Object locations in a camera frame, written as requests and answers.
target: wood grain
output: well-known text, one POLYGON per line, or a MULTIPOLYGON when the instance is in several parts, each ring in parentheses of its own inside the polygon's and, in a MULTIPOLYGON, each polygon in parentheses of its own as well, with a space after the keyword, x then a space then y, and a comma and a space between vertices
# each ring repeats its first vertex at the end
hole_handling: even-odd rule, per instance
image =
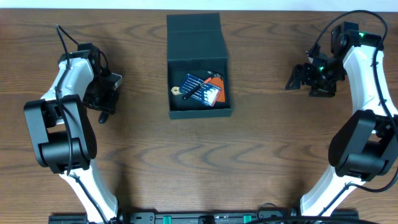
MULTIPOLYGON (((99 168, 128 210, 254 210, 264 202, 287 207, 313 187, 328 165, 332 137, 351 115, 349 81, 340 82, 330 99, 284 87, 339 13, 220 12, 233 115, 171 121, 165 18, 183 13, 199 12, 0 10, 0 223, 46 223, 54 212, 84 212, 71 188, 34 159, 22 112, 58 73, 57 23, 77 41, 97 45, 111 70, 124 76, 117 114, 104 125, 96 122, 97 111, 88 114, 99 168)), ((389 24, 384 70, 397 105, 398 14, 382 16, 389 24)), ((369 16, 346 19, 382 32, 369 16)), ((322 38, 325 51, 329 41, 322 38)), ((367 185, 382 187, 393 173, 367 185)), ((341 207, 356 208, 367 220, 397 223, 397 198, 397 187, 381 194, 355 190, 341 207)))

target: open box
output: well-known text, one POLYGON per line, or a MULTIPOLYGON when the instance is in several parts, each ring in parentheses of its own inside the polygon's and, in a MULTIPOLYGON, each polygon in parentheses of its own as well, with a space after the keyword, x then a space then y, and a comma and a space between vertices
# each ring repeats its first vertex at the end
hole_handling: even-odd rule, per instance
POLYGON ((170 119, 231 116, 228 53, 218 13, 167 16, 167 84, 170 119), (180 86, 188 73, 205 80, 208 70, 222 74, 225 102, 211 107, 172 94, 171 89, 180 86))

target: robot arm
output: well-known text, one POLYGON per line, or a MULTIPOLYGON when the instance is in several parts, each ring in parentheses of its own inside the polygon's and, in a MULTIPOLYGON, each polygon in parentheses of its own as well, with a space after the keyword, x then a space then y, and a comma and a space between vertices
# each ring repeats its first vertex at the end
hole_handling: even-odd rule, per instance
MULTIPOLYGON (((372 57, 375 47, 362 45, 352 46, 343 59, 343 66, 349 79, 351 88, 351 98, 353 100, 353 114, 357 110, 373 110, 375 114, 387 116, 383 107, 379 103, 379 94, 374 82, 372 57)), ((379 51, 376 61, 377 74, 382 90, 382 95, 386 100, 386 105, 392 114, 398 114, 397 108, 392 104, 388 92, 386 78, 383 70, 383 51, 379 51)))
MULTIPOLYGON (((344 22, 332 31, 333 58, 320 53, 320 46, 308 52, 311 64, 294 68, 286 89, 298 89, 300 84, 312 87, 311 96, 332 97, 336 82, 347 74, 351 87, 353 115, 332 139, 326 172, 314 188, 300 199, 303 216, 330 216, 332 211, 356 187, 377 175, 386 174, 398 156, 397 140, 390 120, 379 104, 373 73, 373 54, 380 36, 360 32, 357 24, 344 22), (376 134, 380 141, 369 141, 376 134)), ((382 95, 392 114, 398 114, 392 104, 379 51, 376 68, 382 95)))
POLYGON ((103 223, 106 219, 107 223, 120 223, 118 201, 108 190, 94 160, 96 139, 86 114, 86 108, 100 110, 99 122, 104 123, 114 113, 118 100, 121 76, 111 73, 108 66, 101 66, 101 54, 91 43, 78 44, 78 50, 69 53, 70 69, 59 83, 67 69, 63 54, 50 90, 40 100, 27 102, 24 112, 37 161, 70 184, 86 209, 88 221, 103 223), (63 108, 56 101, 56 86, 63 108), (64 123, 60 110, 66 111, 72 139, 70 175, 66 174, 70 150, 66 131, 48 132, 64 123))

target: orange tag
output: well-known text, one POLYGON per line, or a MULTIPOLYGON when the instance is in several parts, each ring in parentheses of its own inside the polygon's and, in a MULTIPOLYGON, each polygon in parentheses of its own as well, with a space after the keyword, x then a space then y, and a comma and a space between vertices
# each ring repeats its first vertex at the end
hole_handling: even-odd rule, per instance
POLYGON ((209 83, 221 88, 221 93, 217 99, 217 102, 222 102, 222 103, 225 102, 224 81, 221 80, 221 78, 217 77, 217 78, 212 78, 209 83))

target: box flap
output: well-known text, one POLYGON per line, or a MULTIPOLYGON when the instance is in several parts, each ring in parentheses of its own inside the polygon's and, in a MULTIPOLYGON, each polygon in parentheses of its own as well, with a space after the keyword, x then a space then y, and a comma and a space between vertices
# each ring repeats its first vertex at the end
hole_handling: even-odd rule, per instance
POLYGON ((167 60, 227 57, 218 13, 167 16, 167 60))

